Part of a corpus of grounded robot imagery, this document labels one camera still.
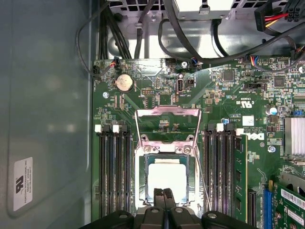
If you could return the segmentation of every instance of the cable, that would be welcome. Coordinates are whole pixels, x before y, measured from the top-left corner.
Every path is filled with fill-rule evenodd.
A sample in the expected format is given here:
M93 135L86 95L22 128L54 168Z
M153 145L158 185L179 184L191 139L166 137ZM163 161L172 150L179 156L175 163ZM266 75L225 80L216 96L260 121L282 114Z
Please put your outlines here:
M188 41L188 39L186 38L185 34L183 33L178 19L176 18L173 6L171 4L171 0L164 0L164 6L165 6L165 10L168 14L170 23L179 39L179 41L181 42L181 44L191 53L192 56L194 56L199 62L202 62L204 64L223 64L224 62L228 62L234 59L238 59L238 58L243 58L246 55L255 53L260 51L261 49L271 45L272 43L278 41L279 39L293 33L296 32L300 29L304 29L305 28L305 22L302 22L298 25L296 25L295 27L283 32L281 35L274 37L270 40L268 40L267 42L260 44L254 48L251 48L249 50L231 55L231 56L227 56L227 57L222 57L222 58L202 58L197 51L193 48L193 46L190 44L190 42Z
M109 22L109 15L107 15L107 22L108 22L109 28L110 28L110 30L112 32L112 36L113 36L113 38L115 40L115 44L118 47L118 50L119 50L119 53L120 53L121 57L123 59L127 59L126 52L125 52L125 50L123 48L121 40L119 39L117 33L115 32L115 28L113 27L113 24Z
M287 16L288 16L288 13L283 13L280 15L272 16L272 17L266 17L265 21L273 21L273 20L280 19L280 18L287 17Z
M254 60L254 65L257 65L258 56Z
M184 58L184 57L180 57L180 56L177 56L176 54L174 53L171 53L170 51L168 51L165 46L163 45L162 43L162 31L163 31L163 24L165 22L169 22L168 19L163 19L160 23L159 23L159 29L158 29L158 42L159 42L159 46L160 48L162 49L162 51L166 54L166 55L169 55L170 57L174 58L174 59L177 59L179 61L190 61L190 58Z
M143 23L145 15L148 14L148 12L153 7L156 0L150 0L148 4L145 6L144 10L142 11L140 18L138 20L138 23ZM143 29L137 29L137 44L135 46L134 50L134 58L139 59L140 58L140 50L141 50L141 44L142 44L142 35L143 35Z
M113 38L115 39L115 42L116 42L116 44L119 48L119 51L120 51L120 46L121 46L122 51L120 51L120 54L121 54L122 58L123 59L131 59L132 56L129 52L127 42L126 42L118 24L116 23L116 21L114 19L114 16L113 16L113 13L110 10L110 8L106 9L105 14L106 14L106 17L107 17L108 25L111 29L111 32L113 34Z
M274 20L274 21L272 21L272 22L266 24L266 28L268 28L269 26L273 25L274 23L277 23L278 20L279 20L279 19Z
M99 31L99 59L108 59L108 36L107 21L104 14L100 15L100 31Z
M213 38L216 44L216 47L218 48L219 52L223 56L229 56L227 52L223 49L223 47L220 44L219 37L218 37L218 26L221 24L222 19L213 19L212 20L212 27L213 27Z
M159 26L159 32L158 32L158 40L159 40L159 44L160 44L160 47L161 49L163 50L163 52L165 52L167 55L173 57L173 58L176 58L177 56L174 57L174 55L172 53L170 53L162 44L162 34L160 35L160 31L162 32L162 30L160 30L162 28L162 25L163 23L167 22L168 20L165 19L165 20L162 20L160 22L160 26ZM251 49L248 49L248 50L245 50L243 52L240 52L240 53L237 53L237 54L234 54L234 55L230 55L230 56L226 56L226 57L221 57L221 58L202 58L201 56L195 56L193 55L199 62L201 63L204 63L204 64L223 64L225 62L228 62L228 61L232 61L232 60L235 60L235 59L239 59L239 58L244 58L245 56L247 55L250 55L250 54L253 54L253 53L256 53L266 47L268 47L269 45L275 43L276 41L284 38L285 36L293 33L293 32L296 32L300 29L305 29L305 22L302 22L298 25L296 25L295 27L281 33L280 35L276 36L276 37L273 37L271 38L270 40L258 45L258 46L255 46ZM185 34L183 33L182 31L182 34L179 33L180 35L183 35L183 37L187 40Z
M75 40L76 40L76 50L77 50L77 55L81 61L81 64L82 66L84 67L84 69L86 70L86 72L92 76L95 76L95 77L101 77L104 75L104 71L101 73L101 74L95 74L93 73L92 71L89 70L89 68L87 67L82 55L81 55L81 48L80 48L80 33L82 31L82 29L87 25L89 24L92 20L94 20L97 16L100 15L101 12L103 12L103 10L110 4L110 2L105 2L101 8L96 11L87 21L85 21L81 27L76 31L76 36L75 36Z
M261 70L263 72L266 72L266 73L281 73L281 72L285 72L285 71L288 71L289 69L295 67L301 60L303 60L305 58L305 52L303 52L296 60L293 64L289 65L288 67L286 68L283 68L283 69L279 69L279 70L268 70L268 69L264 69L260 66L257 66L257 65L254 65L254 68L258 69L258 70Z

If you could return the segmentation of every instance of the pcie slot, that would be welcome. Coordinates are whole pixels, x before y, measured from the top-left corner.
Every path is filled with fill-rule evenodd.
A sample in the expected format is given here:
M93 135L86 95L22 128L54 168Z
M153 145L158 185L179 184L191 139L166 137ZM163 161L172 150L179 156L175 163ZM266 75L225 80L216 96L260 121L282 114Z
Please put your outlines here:
M248 189L248 224L256 227L256 192Z
M263 217L264 217L264 229L271 229L272 227L272 213L271 213L271 198L272 193L268 189L263 190L264 195L264 208L263 208Z

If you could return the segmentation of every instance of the white label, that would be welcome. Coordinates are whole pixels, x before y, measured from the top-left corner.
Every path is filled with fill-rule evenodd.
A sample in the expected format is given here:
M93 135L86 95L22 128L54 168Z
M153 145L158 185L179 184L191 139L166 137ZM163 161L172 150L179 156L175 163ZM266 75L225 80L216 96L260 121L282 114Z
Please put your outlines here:
M14 164L14 211L33 200L33 158Z
M304 226L304 220L299 217L297 214L295 214L294 212L292 212L291 210L288 209L288 215L293 218L295 221L297 221L299 224L301 224L302 226Z
M254 116L243 116L243 126L254 126Z
M282 197L288 199L289 201L293 202L295 205L303 208L305 210L305 201L302 201L300 198L296 197L295 195L286 192L285 190L281 190Z

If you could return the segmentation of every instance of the screw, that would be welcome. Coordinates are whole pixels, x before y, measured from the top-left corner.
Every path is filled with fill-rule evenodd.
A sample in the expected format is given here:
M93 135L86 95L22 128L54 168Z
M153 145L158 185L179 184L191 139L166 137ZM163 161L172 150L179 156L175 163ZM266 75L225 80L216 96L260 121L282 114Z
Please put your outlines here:
M183 212L183 209L182 209L182 208L176 208L176 209L175 209L175 212L182 213L182 212Z
M109 97L109 93L108 93L108 92L104 92L104 93L103 93L103 98L104 98L104 99L108 99L108 97Z
M296 225L294 223L289 224L290 229L296 229Z
M300 68L299 68L299 72L300 72L300 73L305 73L305 68L304 68L303 66L300 67Z
M181 63L181 67L182 67L182 68L187 68L187 62L183 61L183 62Z
M215 219L215 218L217 218L217 215L215 215L214 213L209 213L208 217L211 219Z
M152 16L152 21L156 21L157 20L157 16L156 15L153 15Z
M280 219L280 218L281 218L281 214L280 214L279 212L276 212L276 213L275 213L275 217L276 217L277 219Z
M228 16L225 17L226 20L229 20L231 18L231 14L229 13Z
M185 146L183 148L184 153L189 154L191 152L191 148L189 146Z
M274 153L276 151L276 148L274 146L269 146L268 147L268 152L269 153Z
M144 152L150 152L151 151L151 147L150 146L145 146L144 147Z

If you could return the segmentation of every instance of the capacitor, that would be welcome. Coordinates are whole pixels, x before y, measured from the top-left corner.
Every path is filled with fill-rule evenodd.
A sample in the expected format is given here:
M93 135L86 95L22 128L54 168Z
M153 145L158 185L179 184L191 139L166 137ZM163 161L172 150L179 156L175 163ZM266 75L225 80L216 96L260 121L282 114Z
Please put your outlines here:
M228 118L222 118L222 119L221 119L221 123L224 124L224 125L227 125L227 124L230 123L230 119L228 119Z
M266 114L267 115L276 115L277 114L277 108L275 108L275 107L268 107L266 109Z

